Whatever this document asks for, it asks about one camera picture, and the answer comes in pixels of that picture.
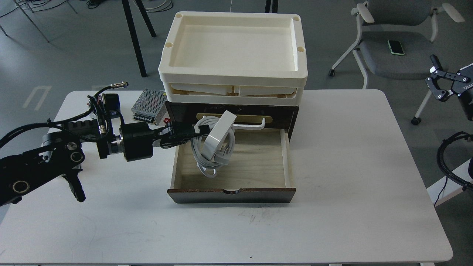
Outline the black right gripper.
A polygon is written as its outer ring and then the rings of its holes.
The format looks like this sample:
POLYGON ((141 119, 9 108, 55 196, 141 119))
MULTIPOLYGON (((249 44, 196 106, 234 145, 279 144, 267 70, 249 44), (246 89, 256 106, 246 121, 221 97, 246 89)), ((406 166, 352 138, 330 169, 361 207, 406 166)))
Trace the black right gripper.
POLYGON ((472 97, 473 63, 461 68, 456 74, 453 74, 443 71, 436 55, 431 55, 430 59, 433 67, 430 69, 430 76, 425 79, 425 82, 436 100, 445 102, 450 96, 460 96, 460 94, 464 94, 464 97, 472 97), (454 81, 449 91, 440 89, 438 80, 441 78, 454 81))

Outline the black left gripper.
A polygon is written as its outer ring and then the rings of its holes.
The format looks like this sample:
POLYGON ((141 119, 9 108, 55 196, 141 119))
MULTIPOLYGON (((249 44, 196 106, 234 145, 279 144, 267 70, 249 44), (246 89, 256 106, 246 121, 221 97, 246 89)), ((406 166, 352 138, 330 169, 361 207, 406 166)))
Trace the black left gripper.
POLYGON ((210 126, 193 126, 184 122, 169 122, 165 127, 150 129, 146 122, 126 123, 120 126, 123 154, 128 162, 151 158, 153 143, 168 149, 187 143, 194 137, 207 136, 210 126))

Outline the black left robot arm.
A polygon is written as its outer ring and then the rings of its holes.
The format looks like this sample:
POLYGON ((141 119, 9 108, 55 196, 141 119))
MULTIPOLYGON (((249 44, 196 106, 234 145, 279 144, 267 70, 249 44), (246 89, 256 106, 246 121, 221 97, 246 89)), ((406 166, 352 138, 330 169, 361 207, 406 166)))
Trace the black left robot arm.
POLYGON ((136 161, 152 157, 154 147, 179 146, 211 131, 209 126, 183 122, 170 122, 158 129, 150 129, 146 122, 125 123, 118 94, 105 93, 105 89, 89 96, 88 106, 88 111, 72 118, 31 123, 12 130, 1 139, 1 146, 5 146, 32 129, 57 129, 44 135, 41 147, 1 159, 1 205, 18 203, 24 195, 58 176, 69 183, 77 201, 85 201, 78 178, 80 165, 85 160, 82 143, 96 143, 101 159, 123 153, 125 160, 136 161))

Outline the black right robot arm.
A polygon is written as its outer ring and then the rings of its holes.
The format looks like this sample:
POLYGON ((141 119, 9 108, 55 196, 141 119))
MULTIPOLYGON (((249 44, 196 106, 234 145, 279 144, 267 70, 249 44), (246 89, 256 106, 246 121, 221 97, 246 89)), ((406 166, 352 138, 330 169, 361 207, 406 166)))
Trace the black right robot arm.
POLYGON ((425 82, 431 93, 436 100, 441 102, 445 102, 450 96, 456 95, 467 119, 471 121, 473 116, 473 64, 461 68, 456 73, 451 73, 443 70, 436 55, 432 54, 430 59, 433 66, 430 68, 431 74, 425 79, 425 82), (449 91, 439 88, 437 80, 440 78, 453 81, 449 91))

